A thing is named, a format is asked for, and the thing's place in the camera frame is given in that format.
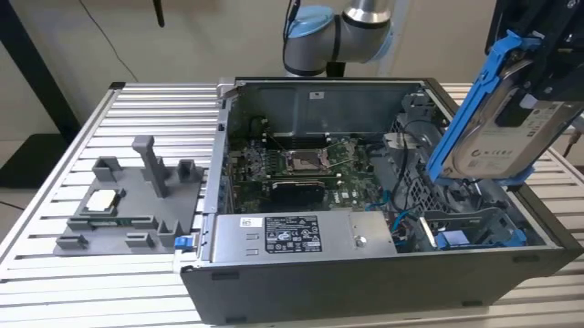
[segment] metal slotted surface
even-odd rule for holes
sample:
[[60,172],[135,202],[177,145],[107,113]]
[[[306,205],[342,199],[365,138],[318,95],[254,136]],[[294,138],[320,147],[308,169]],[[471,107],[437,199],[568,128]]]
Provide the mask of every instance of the metal slotted surface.
[[[457,102],[469,87],[445,85]],[[91,184],[95,158],[114,153],[123,166],[139,166],[131,140],[150,133],[157,135],[157,153],[167,165],[189,158],[207,167],[217,114],[211,84],[128,84],[122,91],[108,92],[0,245],[0,252],[7,250],[0,264],[0,327],[206,327],[173,273],[173,255],[56,258],[51,253],[66,217],[74,214]],[[536,163],[528,183],[584,242],[584,178],[553,150]],[[583,327],[584,258],[555,276],[523,283],[489,308],[281,323],[277,327],[365,325]]]

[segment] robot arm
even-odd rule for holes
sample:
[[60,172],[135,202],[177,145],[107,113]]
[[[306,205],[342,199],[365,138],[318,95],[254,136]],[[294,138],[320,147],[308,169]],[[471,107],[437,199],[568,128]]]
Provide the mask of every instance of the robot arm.
[[388,0],[353,0],[341,15],[322,5],[290,3],[283,31],[289,74],[313,77],[330,63],[364,63],[386,53],[392,40]]
[[497,7],[503,3],[515,5],[507,14],[513,9],[516,20],[493,43],[428,162],[438,184],[460,178],[523,183],[533,162],[583,112],[580,1],[500,1]]

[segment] motherboard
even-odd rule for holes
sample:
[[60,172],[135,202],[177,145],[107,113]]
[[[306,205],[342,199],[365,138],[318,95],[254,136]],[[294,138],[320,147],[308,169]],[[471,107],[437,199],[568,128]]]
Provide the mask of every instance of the motherboard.
[[234,142],[229,156],[237,213],[366,210],[382,202],[360,138],[266,136]]

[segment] warning label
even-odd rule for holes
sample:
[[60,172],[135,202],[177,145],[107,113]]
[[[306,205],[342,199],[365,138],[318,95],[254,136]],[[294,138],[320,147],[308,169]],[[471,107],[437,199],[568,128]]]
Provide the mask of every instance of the warning label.
[[266,217],[266,251],[270,254],[322,251],[316,215]]

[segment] black cable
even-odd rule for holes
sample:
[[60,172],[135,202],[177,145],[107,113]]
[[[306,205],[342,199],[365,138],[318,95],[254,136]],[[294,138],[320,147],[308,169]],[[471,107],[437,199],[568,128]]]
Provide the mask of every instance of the black cable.
[[413,187],[413,183],[417,181],[417,180],[421,180],[422,179],[422,177],[421,176],[417,176],[413,180],[412,180],[412,182],[410,182],[410,185],[408,186],[408,191],[406,191],[406,193],[405,193],[405,202],[404,202],[404,208],[405,208],[405,210],[412,210],[413,208],[416,208],[418,205],[421,205],[420,204],[420,202],[418,203],[416,203],[414,205],[413,205],[413,207],[410,207],[410,208],[408,208],[408,196],[410,195],[410,191],[412,191],[412,187]]
[[283,20],[283,31],[282,31],[282,64],[286,66],[286,45],[289,43],[290,29],[293,22],[296,20],[298,9],[301,8],[301,0],[289,0],[289,6],[286,9],[286,18]]
[[254,115],[249,118],[247,121],[247,135],[251,135],[251,130],[253,130],[253,125],[254,125],[254,121],[261,118],[262,120],[266,118],[262,115]]
[[392,196],[390,196],[390,201],[392,201],[392,205],[393,208],[398,211],[398,212],[404,212],[405,210],[401,209],[396,203],[396,193],[397,190],[400,188],[401,182],[404,180],[404,176],[405,176],[405,170],[408,167],[408,142],[405,141],[405,135],[409,134],[409,132],[406,132],[406,128],[412,123],[416,122],[425,122],[433,125],[433,123],[428,120],[412,120],[409,121],[401,128],[401,131],[398,131],[398,133],[401,132],[401,140],[402,140],[402,150],[404,150],[404,155],[402,155],[402,160],[401,160],[401,167],[400,167],[400,173],[398,173],[398,181],[396,183],[396,185],[393,186],[393,190],[392,190]]
[[444,192],[444,194],[445,194],[445,201],[443,201],[441,203],[455,212],[455,213],[460,213],[460,210],[457,210],[456,208],[455,208],[455,206],[451,204],[451,196],[449,196],[449,194],[451,194],[451,190],[449,190],[449,187],[448,186],[444,186],[443,187],[444,189],[443,189],[443,192]]
[[126,65],[126,62],[122,60],[122,58],[119,58],[116,47],[115,47],[114,44],[111,43],[111,40],[110,40],[110,38],[108,38],[108,35],[107,35],[106,32],[103,31],[102,26],[99,26],[99,24],[98,24],[98,22],[96,22],[96,20],[95,20],[95,18],[94,18],[94,15],[91,15],[91,13],[90,13],[90,9],[87,8],[86,4],[83,3],[83,0],[79,0],[79,4],[82,5],[83,10],[86,11],[86,13],[88,14],[90,19],[94,21],[94,24],[95,24],[95,26],[98,27],[98,30],[102,32],[102,35],[103,35],[103,37],[106,38],[106,41],[108,41],[108,44],[110,44],[111,50],[114,51],[114,54],[115,54],[115,56],[116,56],[116,58],[118,58],[118,61],[119,61],[120,64],[126,67],[126,70],[128,70],[128,72],[130,72],[130,74],[131,74],[131,77],[134,77],[134,80],[135,80],[136,82],[139,82],[139,81],[138,81],[138,78],[136,78],[136,75],[135,75],[134,72],[131,71],[128,65]]
[[572,151],[572,146],[573,146],[573,143],[569,143],[568,146],[565,147],[564,155],[563,155],[564,157],[567,157],[569,155],[569,152]]
[[463,179],[463,183],[465,184],[465,185],[475,185],[476,183],[479,183],[479,182],[481,182],[483,181],[483,179],[476,179],[476,180],[473,180],[473,181],[471,181],[471,180],[468,180],[468,179]]
[[157,13],[158,26],[165,27],[163,0],[154,0],[154,12]]
[[24,208],[20,207],[19,205],[15,205],[15,204],[11,204],[11,203],[7,203],[7,202],[4,202],[4,201],[2,201],[2,200],[0,200],[0,204],[3,204],[3,205],[6,205],[6,206],[10,206],[10,207],[12,207],[12,208],[16,208],[18,210],[24,210]]
[[398,180],[396,182],[396,185],[393,186],[392,195],[390,195],[390,201],[392,201],[393,208],[398,212],[404,212],[404,209],[401,209],[398,207],[397,203],[396,203],[396,194],[398,192],[401,181],[404,180],[405,169],[406,169],[406,166],[408,166],[408,142],[405,141],[405,127],[401,129],[401,140],[402,140],[402,143],[404,143],[404,145],[402,145],[404,154],[401,156],[401,167],[400,167],[400,173],[398,173]]
[[569,136],[569,140],[568,140],[568,146],[565,147],[564,150],[564,157],[567,157],[569,155],[569,152],[572,151],[572,146],[577,143],[580,136],[583,135],[583,133],[576,130],[575,132],[572,132],[571,136]]

